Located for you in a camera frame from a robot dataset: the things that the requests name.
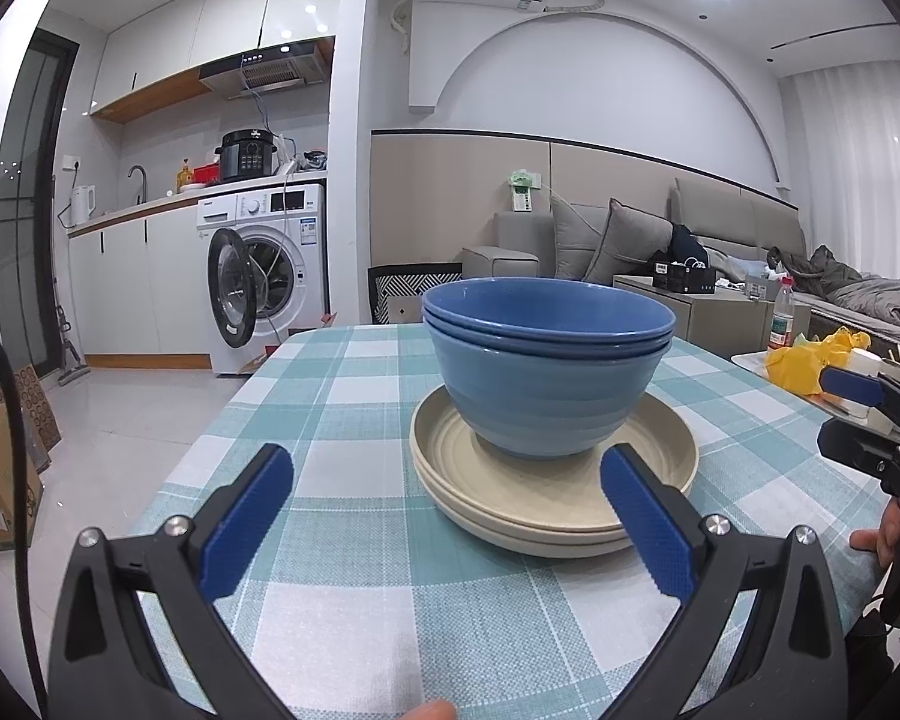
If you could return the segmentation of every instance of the floor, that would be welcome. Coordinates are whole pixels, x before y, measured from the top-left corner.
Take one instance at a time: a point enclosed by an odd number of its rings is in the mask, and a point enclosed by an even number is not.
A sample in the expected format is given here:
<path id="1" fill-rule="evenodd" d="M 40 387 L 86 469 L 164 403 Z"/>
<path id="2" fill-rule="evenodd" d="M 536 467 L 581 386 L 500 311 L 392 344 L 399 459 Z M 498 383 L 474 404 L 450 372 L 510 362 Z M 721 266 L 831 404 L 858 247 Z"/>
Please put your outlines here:
<path id="1" fill-rule="evenodd" d="M 31 605 L 46 673 L 56 599 L 79 531 L 123 536 L 190 444 L 242 386 L 210 371 L 94 370 L 48 389 L 63 440 L 40 478 L 29 551 Z M 31 704 L 14 597 L 13 556 L 0 552 L 0 666 Z"/>

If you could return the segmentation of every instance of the faucet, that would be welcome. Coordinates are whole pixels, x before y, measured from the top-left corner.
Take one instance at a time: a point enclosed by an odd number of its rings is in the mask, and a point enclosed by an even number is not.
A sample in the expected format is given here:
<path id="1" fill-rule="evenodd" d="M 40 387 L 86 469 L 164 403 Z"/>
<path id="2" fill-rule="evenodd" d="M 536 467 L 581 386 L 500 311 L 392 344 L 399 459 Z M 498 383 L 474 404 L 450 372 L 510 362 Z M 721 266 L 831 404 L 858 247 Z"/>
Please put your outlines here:
<path id="1" fill-rule="evenodd" d="M 141 186 L 141 188 L 140 188 L 140 193 L 141 193 L 141 194 L 137 194 L 137 205 L 140 205 L 140 204 L 146 202 L 146 170 L 144 170 L 144 166 L 143 166 L 143 165 L 134 165 L 133 167 L 130 168 L 130 172 L 127 173 L 127 178 L 132 178 L 132 177 L 133 177 L 133 172 L 134 172 L 135 170 L 139 170 L 139 171 L 140 171 L 140 175 L 141 175 L 142 177 L 144 177 L 144 185 Z"/>

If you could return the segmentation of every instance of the yellow plastic bag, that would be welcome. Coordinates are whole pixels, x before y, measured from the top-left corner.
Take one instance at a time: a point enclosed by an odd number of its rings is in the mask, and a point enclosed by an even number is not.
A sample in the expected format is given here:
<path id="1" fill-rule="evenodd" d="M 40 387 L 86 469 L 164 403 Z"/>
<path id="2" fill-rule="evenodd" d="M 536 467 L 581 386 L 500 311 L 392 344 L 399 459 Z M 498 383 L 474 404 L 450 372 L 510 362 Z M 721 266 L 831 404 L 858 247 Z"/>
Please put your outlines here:
<path id="1" fill-rule="evenodd" d="M 820 372 L 828 365 L 845 367 L 852 349 L 869 347 L 869 335 L 841 327 L 822 341 L 767 352 L 767 378 L 795 395 L 819 395 Z"/>

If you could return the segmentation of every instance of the washing machine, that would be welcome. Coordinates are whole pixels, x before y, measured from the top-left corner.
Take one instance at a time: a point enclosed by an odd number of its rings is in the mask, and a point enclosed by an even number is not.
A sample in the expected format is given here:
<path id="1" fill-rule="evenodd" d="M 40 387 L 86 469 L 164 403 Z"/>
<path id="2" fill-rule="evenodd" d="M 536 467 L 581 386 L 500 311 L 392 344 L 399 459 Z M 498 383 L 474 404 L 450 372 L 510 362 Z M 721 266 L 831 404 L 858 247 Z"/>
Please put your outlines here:
<path id="1" fill-rule="evenodd" d="M 320 184 L 199 201 L 214 372 L 247 373 L 267 346 L 279 346 L 290 331 L 322 326 L 328 309 L 323 228 Z"/>

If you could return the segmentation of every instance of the beige plate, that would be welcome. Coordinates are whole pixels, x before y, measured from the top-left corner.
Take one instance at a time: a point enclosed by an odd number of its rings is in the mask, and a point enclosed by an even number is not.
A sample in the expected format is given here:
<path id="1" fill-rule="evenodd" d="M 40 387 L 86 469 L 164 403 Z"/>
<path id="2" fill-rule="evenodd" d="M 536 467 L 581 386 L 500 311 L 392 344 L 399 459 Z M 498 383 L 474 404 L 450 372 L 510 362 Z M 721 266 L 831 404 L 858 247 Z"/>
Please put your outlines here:
<path id="1" fill-rule="evenodd" d="M 464 517 L 456 509 L 443 503 L 442 499 L 434 494 L 434 490 L 424 479 L 421 478 L 420 483 L 432 495 L 437 508 L 463 528 L 464 531 L 471 533 L 472 536 L 477 536 L 477 538 L 482 538 L 483 541 L 509 549 L 511 552 L 519 552 L 522 555 L 534 555 L 535 557 L 596 557 L 597 555 L 607 555 L 610 552 L 619 552 L 631 546 L 632 543 L 626 536 L 599 544 L 549 544 L 542 541 L 528 541 L 525 538 L 514 538 L 506 533 L 485 528 L 480 523 Z"/>
<path id="2" fill-rule="evenodd" d="M 439 485 L 494 520 L 610 538 L 621 524 L 600 486 L 600 460 L 621 442 L 629 442 L 665 484 L 688 493 L 700 462 L 697 443 L 686 422 L 652 395 L 644 394 L 608 439 L 559 460 L 514 458 L 480 439 L 443 386 L 420 402 L 410 423 L 413 457 L 429 471 L 430 487 Z"/>
<path id="3" fill-rule="evenodd" d="M 581 546 L 583 544 L 605 544 L 609 541 L 616 541 L 619 538 L 626 538 L 626 531 L 623 527 L 614 528 L 610 531 L 554 531 L 549 528 L 532 528 L 529 525 L 519 525 L 516 522 L 510 522 L 508 519 L 494 517 L 487 514 L 483 509 L 477 509 L 474 506 L 461 501 L 440 483 L 439 478 L 429 470 L 428 466 L 420 463 L 418 459 L 413 458 L 413 468 L 416 475 L 420 478 L 420 482 L 427 488 L 428 493 L 437 505 L 446 512 L 453 509 L 454 512 L 472 523 L 482 526 L 487 530 L 501 533 L 504 536 L 517 538 L 519 541 L 536 541 L 545 544 L 559 544 L 562 546 Z"/>

